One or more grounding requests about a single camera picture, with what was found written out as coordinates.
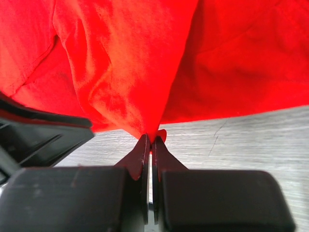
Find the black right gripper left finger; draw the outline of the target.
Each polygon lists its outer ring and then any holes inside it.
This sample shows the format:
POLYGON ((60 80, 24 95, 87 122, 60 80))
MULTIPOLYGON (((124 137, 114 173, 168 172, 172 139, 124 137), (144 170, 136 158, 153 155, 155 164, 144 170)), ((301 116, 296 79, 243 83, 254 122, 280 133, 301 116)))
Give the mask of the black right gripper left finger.
POLYGON ((149 137, 113 166, 24 168, 0 197, 3 232, 142 232, 149 137))

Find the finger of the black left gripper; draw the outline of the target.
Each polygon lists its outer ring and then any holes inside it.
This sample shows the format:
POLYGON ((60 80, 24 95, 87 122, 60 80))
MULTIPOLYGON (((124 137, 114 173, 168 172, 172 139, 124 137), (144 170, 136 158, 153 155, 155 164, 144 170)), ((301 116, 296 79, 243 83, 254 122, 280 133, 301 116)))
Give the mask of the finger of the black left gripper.
POLYGON ((0 177, 26 167, 50 167, 94 137, 86 118, 25 107, 0 95, 0 177))

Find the red t-shirt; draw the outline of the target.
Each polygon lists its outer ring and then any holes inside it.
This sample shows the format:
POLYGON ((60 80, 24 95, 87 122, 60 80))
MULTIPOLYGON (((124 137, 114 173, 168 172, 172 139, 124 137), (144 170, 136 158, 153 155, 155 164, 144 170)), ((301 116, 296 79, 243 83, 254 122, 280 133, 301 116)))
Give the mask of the red t-shirt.
POLYGON ((93 131, 309 103, 306 0, 3 0, 0 91, 93 131))

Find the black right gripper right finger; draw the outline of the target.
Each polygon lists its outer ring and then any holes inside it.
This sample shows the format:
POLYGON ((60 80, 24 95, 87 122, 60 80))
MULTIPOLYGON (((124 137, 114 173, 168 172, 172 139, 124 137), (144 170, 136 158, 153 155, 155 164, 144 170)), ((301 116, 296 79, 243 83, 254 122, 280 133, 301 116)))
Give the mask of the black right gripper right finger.
POLYGON ((154 222, 161 232, 293 232, 277 180, 260 170, 192 170, 152 144, 154 222))

